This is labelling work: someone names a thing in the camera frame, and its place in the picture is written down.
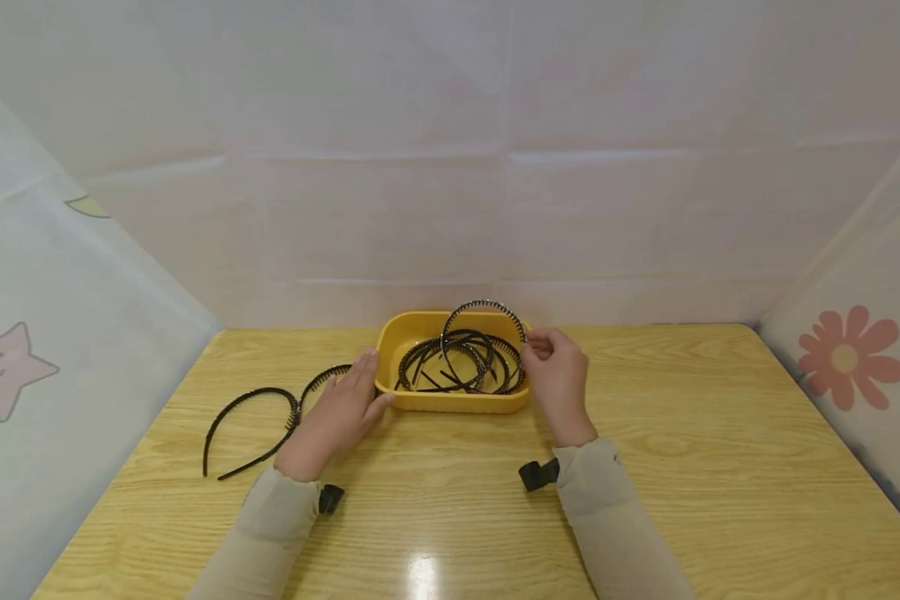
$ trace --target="forearm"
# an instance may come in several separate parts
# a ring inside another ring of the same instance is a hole
[[[283,595],[318,514],[319,485],[268,467],[187,600],[273,600]]]
[[[557,493],[601,600],[684,600],[693,589],[650,517],[613,444],[556,448]]]

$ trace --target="person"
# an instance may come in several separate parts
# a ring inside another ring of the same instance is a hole
[[[533,329],[521,348],[533,396],[559,462],[557,493],[590,583],[601,600],[694,598],[677,559],[638,500],[613,443],[584,406],[589,360],[558,329]],[[373,397],[377,356],[368,349],[319,402],[250,488],[236,522],[197,577],[188,600],[280,598],[318,514],[320,473],[367,433],[393,402]]]

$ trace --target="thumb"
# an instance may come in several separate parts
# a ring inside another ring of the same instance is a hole
[[[537,354],[533,353],[533,348],[530,347],[530,343],[524,343],[524,345],[520,347],[520,361],[523,363],[523,367],[527,373],[531,374],[531,377],[533,376],[533,373],[543,365],[543,361],[537,358]]]
[[[367,411],[363,413],[363,424],[372,425],[387,410],[387,406],[393,404],[393,393],[383,393],[381,396],[375,397],[373,402],[367,406]]]

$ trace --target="yellow tray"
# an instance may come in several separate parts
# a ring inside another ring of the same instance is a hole
[[[381,392],[393,392],[398,383],[398,370],[400,360],[410,348],[418,343],[435,338],[443,329],[443,323],[448,320],[449,312],[438,310],[421,310],[401,313],[391,318],[380,332],[377,341],[377,352],[380,354],[380,366],[377,368],[376,386]],[[520,339],[516,333],[513,322],[507,315],[487,312],[463,312],[454,318],[454,329],[476,329],[481,333],[499,336],[512,343],[519,349]],[[473,374],[474,366],[463,355],[460,366],[454,362],[454,367],[460,373],[461,378],[467,378]],[[393,406],[408,411],[439,411],[448,413],[512,413],[527,403],[530,396],[530,385],[524,380],[520,389],[514,393],[440,393],[440,392],[410,392],[398,390],[394,392],[396,398]]]

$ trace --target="hand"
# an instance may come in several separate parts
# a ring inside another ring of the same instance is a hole
[[[533,396],[550,424],[558,448],[583,446],[597,437],[583,399],[590,359],[559,329],[533,329],[520,348]]]
[[[322,396],[297,431],[280,447],[273,466],[299,482],[316,481],[335,454],[360,441],[393,403],[393,394],[374,398],[377,352],[357,356],[347,374],[330,377]]]

